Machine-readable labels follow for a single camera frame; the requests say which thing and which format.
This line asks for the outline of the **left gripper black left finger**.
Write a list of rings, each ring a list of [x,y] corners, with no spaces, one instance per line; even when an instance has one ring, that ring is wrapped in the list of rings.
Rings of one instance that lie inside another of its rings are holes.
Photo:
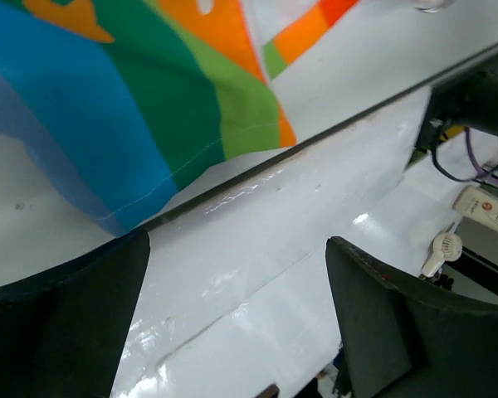
[[[0,286],[0,397],[108,397],[144,281],[134,232]]]

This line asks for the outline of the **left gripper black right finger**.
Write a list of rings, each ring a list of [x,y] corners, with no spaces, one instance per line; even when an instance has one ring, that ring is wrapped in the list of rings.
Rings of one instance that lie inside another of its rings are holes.
[[[346,239],[325,261],[354,397],[498,397],[498,305],[447,291]]]

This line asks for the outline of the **colourful rainbow children's jacket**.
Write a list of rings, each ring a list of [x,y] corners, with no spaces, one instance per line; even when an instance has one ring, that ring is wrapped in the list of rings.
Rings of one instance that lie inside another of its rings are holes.
[[[288,148],[272,81],[351,1],[0,1],[0,133],[121,236],[209,167]]]

